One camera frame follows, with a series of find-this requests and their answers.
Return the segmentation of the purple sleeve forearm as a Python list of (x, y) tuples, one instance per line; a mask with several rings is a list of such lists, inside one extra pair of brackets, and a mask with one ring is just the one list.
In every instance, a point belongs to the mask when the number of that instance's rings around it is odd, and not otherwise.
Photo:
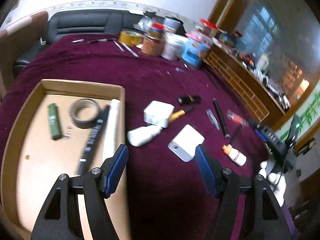
[(281, 210), (282, 210), (282, 212), (283, 212), (283, 214), (285, 216), (287, 225), (289, 227), (291, 239), (298, 239), (298, 237), (300, 236), (300, 233), (297, 230), (297, 228), (296, 228), (296, 226), (295, 226), (295, 224), (293, 222), (292, 216), (291, 216), (291, 214), (289, 212), (289, 208), (288, 208), (288, 206), (287, 206), (287, 204), (285, 202), (282, 205)]

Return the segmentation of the white gloved right hand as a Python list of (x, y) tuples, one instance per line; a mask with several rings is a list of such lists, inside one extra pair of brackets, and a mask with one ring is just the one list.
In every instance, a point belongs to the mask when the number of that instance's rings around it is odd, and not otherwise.
[(259, 174), (262, 175), (270, 185), (270, 188), (278, 201), (278, 204), (280, 207), (284, 205), (284, 194), (286, 191), (286, 180), (285, 177), (283, 176), (282, 172), (278, 173), (270, 173), (267, 175), (266, 173), (266, 168), (267, 168), (267, 161), (263, 161), (260, 163), (260, 170)]

